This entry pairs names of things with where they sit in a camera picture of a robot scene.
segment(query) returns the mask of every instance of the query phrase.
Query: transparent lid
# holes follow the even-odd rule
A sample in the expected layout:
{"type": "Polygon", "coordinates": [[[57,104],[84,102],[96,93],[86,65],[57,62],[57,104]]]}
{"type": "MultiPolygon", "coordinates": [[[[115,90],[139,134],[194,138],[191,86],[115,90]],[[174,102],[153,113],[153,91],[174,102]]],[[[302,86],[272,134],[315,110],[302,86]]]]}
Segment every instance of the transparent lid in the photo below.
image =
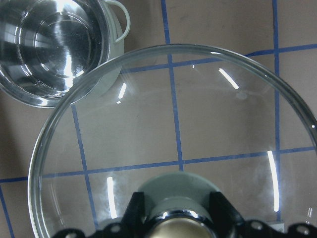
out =
{"type": "Polygon", "coordinates": [[[89,236],[144,182],[179,170],[210,180],[246,219],[317,225],[315,125],[289,85],[244,56],[197,45],[127,53],[87,74],[43,127],[29,174],[34,232],[89,236]]]}

